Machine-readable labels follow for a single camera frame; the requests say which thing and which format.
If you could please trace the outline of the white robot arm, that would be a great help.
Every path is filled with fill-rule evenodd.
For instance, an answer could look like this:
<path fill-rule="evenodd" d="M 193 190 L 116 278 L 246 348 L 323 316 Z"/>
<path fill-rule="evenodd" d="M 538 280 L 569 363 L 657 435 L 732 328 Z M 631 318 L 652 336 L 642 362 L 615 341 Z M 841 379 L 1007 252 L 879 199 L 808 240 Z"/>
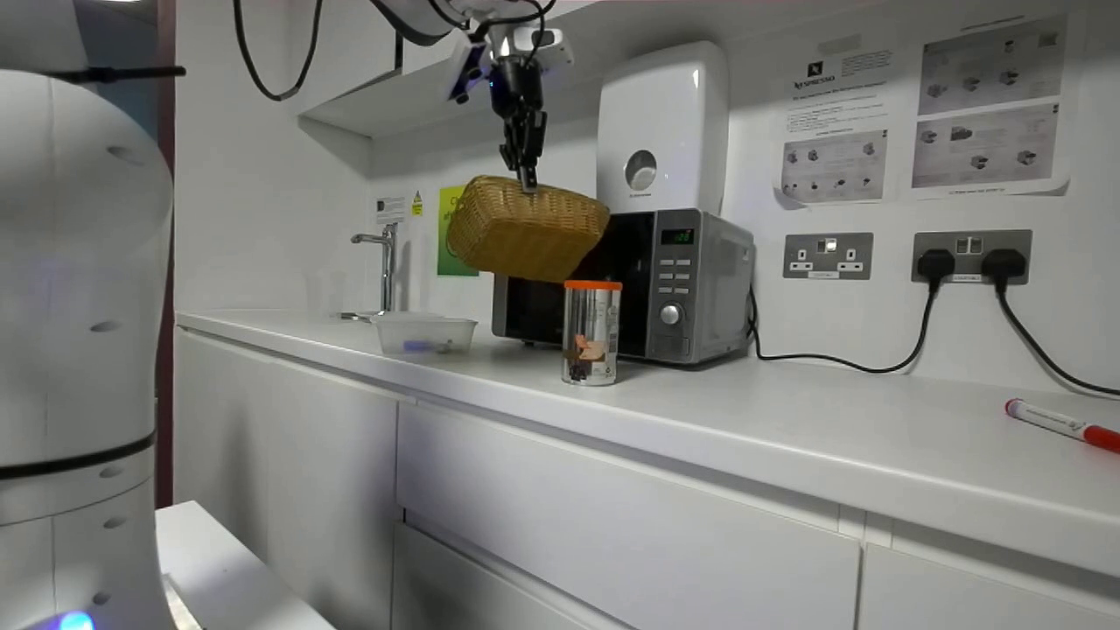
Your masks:
<path fill-rule="evenodd" d="M 331 244 L 353 143 L 283 99 L 331 23 L 353 82 L 388 70 L 373 0 L 177 0 L 172 147 L 94 87 L 0 72 L 5 630 L 172 630 L 159 350 L 191 316 L 358 286 Z"/>

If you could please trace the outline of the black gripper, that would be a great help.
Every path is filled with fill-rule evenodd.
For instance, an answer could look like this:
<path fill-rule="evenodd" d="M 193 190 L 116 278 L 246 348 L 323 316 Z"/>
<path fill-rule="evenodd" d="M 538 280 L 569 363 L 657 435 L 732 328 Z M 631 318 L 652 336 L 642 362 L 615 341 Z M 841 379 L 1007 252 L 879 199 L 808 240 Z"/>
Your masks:
<path fill-rule="evenodd" d="M 548 140 L 543 72 L 569 61 L 569 35 L 548 20 L 466 23 L 449 99 L 466 104 L 478 90 L 492 93 L 492 111 L 505 122 L 501 157 L 527 190 L 538 190 Z"/>

